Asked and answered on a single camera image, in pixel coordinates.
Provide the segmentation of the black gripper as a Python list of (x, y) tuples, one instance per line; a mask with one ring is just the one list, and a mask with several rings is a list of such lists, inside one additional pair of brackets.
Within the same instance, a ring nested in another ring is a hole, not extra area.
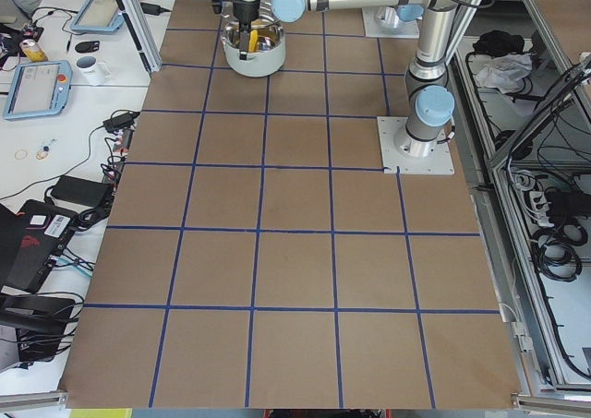
[(235, 0), (233, 13), (239, 22), (239, 59), (245, 61), (249, 50), (250, 23), (259, 17), (259, 1)]

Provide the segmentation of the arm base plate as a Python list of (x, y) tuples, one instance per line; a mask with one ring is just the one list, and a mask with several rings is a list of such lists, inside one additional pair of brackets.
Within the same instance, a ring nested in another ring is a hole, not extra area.
[(423, 142), (406, 132), (406, 117), (377, 118), (382, 169), (385, 173), (453, 175), (454, 167), (442, 127), (435, 140)]
[(364, 7), (362, 9), (365, 35), (371, 38), (395, 38), (417, 39), (419, 36), (418, 18), (415, 21), (404, 23), (397, 28), (386, 28), (381, 25), (378, 13), (383, 6)]

